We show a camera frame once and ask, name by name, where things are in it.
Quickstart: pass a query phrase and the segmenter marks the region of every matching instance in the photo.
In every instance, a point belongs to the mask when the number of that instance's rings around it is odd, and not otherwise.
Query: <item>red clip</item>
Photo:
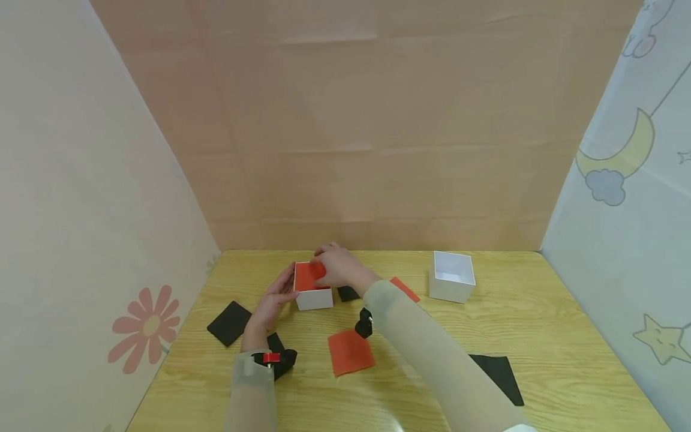
[[[281,353],[265,353],[264,354],[264,363],[280,363],[281,362]]]

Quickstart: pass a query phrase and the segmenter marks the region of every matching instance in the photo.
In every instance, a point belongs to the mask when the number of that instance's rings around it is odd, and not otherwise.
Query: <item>red square inside box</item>
[[[295,264],[295,290],[311,291],[325,290],[328,286],[315,287],[314,282],[326,275],[326,269],[322,263],[296,263]]]

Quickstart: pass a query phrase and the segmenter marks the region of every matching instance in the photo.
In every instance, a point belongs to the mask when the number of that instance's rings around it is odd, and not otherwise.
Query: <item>pink flower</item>
[[[180,305],[177,299],[168,304],[172,291],[168,285],[164,285],[158,294],[155,306],[151,299],[150,289],[145,288],[140,291],[139,300],[141,303],[133,301],[127,306],[127,311],[134,318],[120,317],[113,323],[113,332],[119,335],[129,333],[132,335],[113,347],[108,353],[108,363],[119,360],[134,347],[132,353],[127,357],[124,368],[122,368],[122,372],[126,374],[133,373],[142,361],[147,343],[149,343],[149,363],[156,364],[161,360],[163,347],[159,337],[171,343],[176,336],[172,327],[180,323],[180,317],[169,318]]]

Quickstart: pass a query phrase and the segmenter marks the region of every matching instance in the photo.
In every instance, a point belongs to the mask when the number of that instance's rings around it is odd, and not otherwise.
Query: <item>person's left hand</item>
[[[290,263],[266,290],[245,326],[241,351],[256,349],[254,346],[260,342],[266,344],[266,335],[274,327],[283,305],[295,300],[299,294],[292,291],[294,277],[295,263]]]

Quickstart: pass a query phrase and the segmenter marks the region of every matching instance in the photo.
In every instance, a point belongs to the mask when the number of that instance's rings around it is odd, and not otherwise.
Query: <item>yellow star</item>
[[[660,364],[665,365],[672,358],[691,363],[691,355],[681,347],[685,328],[661,327],[648,314],[644,314],[643,317],[645,330],[635,332],[634,337],[652,349]]]

